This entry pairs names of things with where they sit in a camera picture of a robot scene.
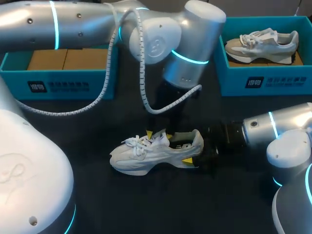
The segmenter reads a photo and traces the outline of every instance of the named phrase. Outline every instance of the teal box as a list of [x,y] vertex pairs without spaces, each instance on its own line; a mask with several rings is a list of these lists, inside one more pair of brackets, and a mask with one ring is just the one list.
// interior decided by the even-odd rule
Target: teal box
[[[272,28],[279,33],[299,33],[298,53],[303,66],[230,67],[224,44],[240,35]],[[307,17],[227,18],[214,52],[223,96],[312,94],[312,24]]]
[[[7,53],[0,66],[0,75],[17,100],[94,100],[100,94],[106,70],[27,71],[32,55],[32,51]],[[114,98],[117,57],[114,47],[104,99]]]

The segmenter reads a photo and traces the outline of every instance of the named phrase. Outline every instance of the brown cardboard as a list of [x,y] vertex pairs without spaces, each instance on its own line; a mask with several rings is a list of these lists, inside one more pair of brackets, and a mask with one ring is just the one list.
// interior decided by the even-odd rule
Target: brown cardboard
[[34,51],[27,70],[104,70],[107,49]]
[[295,60],[291,65],[290,64],[288,65],[288,64],[273,63],[273,62],[270,62],[269,60],[266,60],[266,59],[256,59],[255,61],[253,61],[252,63],[249,63],[249,64],[238,63],[238,62],[235,62],[234,60],[232,60],[231,58],[228,58],[228,59],[230,59],[229,60],[230,67],[302,66],[303,65],[303,62],[302,62],[297,51],[296,51],[296,55],[295,55]]
[[106,69],[107,49],[68,50],[64,70]]
[[62,70],[67,50],[34,51],[27,70]]

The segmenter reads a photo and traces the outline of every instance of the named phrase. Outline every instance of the white sneaker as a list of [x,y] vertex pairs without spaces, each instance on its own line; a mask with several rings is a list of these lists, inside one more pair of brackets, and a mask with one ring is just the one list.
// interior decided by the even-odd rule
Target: white sneaker
[[228,41],[225,51],[229,56],[243,63],[264,58],[277,63],[291,64],[298,43],[299,35],[296,31],[282,34],[268,28],[249,35],[240,35],[239,39]]
[[163,130],[151,139],[136,136],[123,142],[125,144],[110,153],[110,163],[117,171],[133,176],[146,175],[155,165],[163,162],[179,168],[194,168],[182,160],[200,155],[204,148],[204,140],[198,130],[175,133],[170,140]]

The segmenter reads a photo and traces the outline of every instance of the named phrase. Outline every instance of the shoebox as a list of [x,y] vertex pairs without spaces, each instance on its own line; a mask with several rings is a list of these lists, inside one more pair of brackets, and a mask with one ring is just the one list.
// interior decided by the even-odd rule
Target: shoebox
[[[94,100],[103,88],[107,51],[100,46],[7,53],[0,75],[18,100]],[[114,97],[117,55],[114,48],[104,99]]]
[[[292,65],[268,60],[251,64],[229,61],[224,44],[240,35],[272,28],[279,33],[299,33]],[[270,96],[312,94],[312,24],[307,17],[227,18],[214,52],[223,96]]]

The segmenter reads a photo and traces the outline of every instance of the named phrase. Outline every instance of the cable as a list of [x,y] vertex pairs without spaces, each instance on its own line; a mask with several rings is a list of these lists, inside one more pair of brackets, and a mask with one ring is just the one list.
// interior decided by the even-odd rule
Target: cable
[[37,114],[42,114],[42,115],[46,115],[46,116],[56,116],[56,117],[60,117],[60,116],[72,116],[72,115],[76,115],[76,114],[80,114],[82,112],[85,112],[87,110],[90,110],[91,108],[93,108],[95,105],[97,105],[102,99],[103,96],[105,95],[107,86],[108,86],[108,82],[109,82],[109,78],[110,78],[110,69],[111,69],[111,55],[112,55],[112,50],[113,50],[113,45],[116,39],[116,34],[118,33],[119,30],[119,26],[120,24],[125,20],[125,18],[130,14],[130,13],[135,13],[136,15],[136,20],[137,20],[137,26],[138,26],[138,33],[139,33],[139,44],[140,44],[140,73],[139,73],[139,84],[140,84],[140,93],[141,93],[141,98],[143,101],[143,104],[145,106],[145,109],[154,115],[157,114],[161,114],[165,111],[168,111],[169,109],[173,108],[174,106],[178,105],[179,103],[181,103],[182,101],[184,101],[186,98],[188,98],[191,94],[193,94],[194,92],[196,92],[197,90],[201,89],[201,85],[197,85],[194,88],[192,88],[191,90],[189,90],[186,94],[184,94],[182,97],[180,97],[179,99],[177,99],[176,101],[172,102],[171,104],[159,109],[159,110],[154,110],[151,108],[147,96],[146,96],[146,92],[145,92],[145,55],[144,55],[144,39],[143,39],[143,27],[142,27],[142,22],[141,22],[141,17],[139,15],[139,12],[136,9],[130,9],[128,11],[126,11],[124,13],[124,15],[121,17],[120,21],[118,22],[116,20],[117,18],[117,14],[114,10],[114,7],[108,3],[108,5],[110,6],[110,8],[113,11],[114,14],[114,19],[116,22],[116,28],[113,32],[112,38],[109,42],[109,46],[108,46],[108,54],[107,54],[107,62],[106,62],[106,75],[105,75],[105,81],[104,81],[104,85],[103,88],[99,94],[99,96],[89,105],[76,110],[76,111],[70,111],[70,112],[60,112],[60,113],[55,113],[55,112],[48,112],[48,111],[42,111],[42,110],[38,110],[35,109],[33,107],[27,106],[23,103],[21,103],[20,101],[17,100],[18,104],[20,107],[24,108],[25,110],[37,113]]
[[302,2],[302,0],[300,0],[300,2],[299,2],[299,4],[298,4],[298,7],[297,7],[297,10],[296,10],[296,13],[294,14],[294,16],[297,16],[298,11],[299,11],[299,7],[300,7],[300,5],[301,5],[301,2]]
[[[121,18],[120,21],[123,21],[132,11],[129,10],[127,11]],[[119,23],[118,25],[116,25],[116,29],[113,32],[112,38],[109,42],[109,46],[108,46],[108,53],[107,53],[107,61],[106,61],[106,74],[105,74],[105,81],[104,81],[104,85],[103,88],[99,94],[99,96],[89,105],[79,109],[79,110],[75,110],[75,111],[69,111],[69,112],[48,112],[48,111],[42,111],[42,110],[38,110],[35,109],[33,107],[27,106],[24,103],[21,103],[20,101],[17,100],[18,104],[20,107],[24,108],[25,110],[28,110],[30,112],[33,113],[37,113],[37,114],[41,114],[41,115],[46,115],[46,116],[56,116],[56,117],[60,117],[60,116],[72,116],[72,115],[76,115],[76,114],[80,114],[82,112],[88,111],[91,108],[93,108],[95,105],[97,105],[104,97],[105,93],[106,93],[106,89],[108,86],[108,82],[109,82],[109,78],[110,78],[110,70],[111,70],[111,56],[112,56],[112,50],[113,50],[113,45],[116,39],[116,34],[119,28]]]
[[159,109],[159,110],[154,110],[151,108],[146,92],[145,92],[145,56],[144,56],[144,39],[143,39],[143,27],[142,27],[142,22],[141,22],[141,17],[136,9],[133,10],[133,12],[136,14],[136,19],[137,19],[137,26],[138,26],[138,33],[139,33],[139,43],[140,43],[140,93],[141,93],[141,98],[143,101],[143,104],[145,106],[145,109],[154,115],[161,114],[165,111],[168,111],[169,109],[173,108],[174,106],[178,105],[180,102],[184,101],[186,98],[188,98],[191,94],[196,92],[197,90],[201,89],[201,85],[197,85],[191,90],[189,90],[186,94],[184,94],[182,97],[174,101],[173,103]]

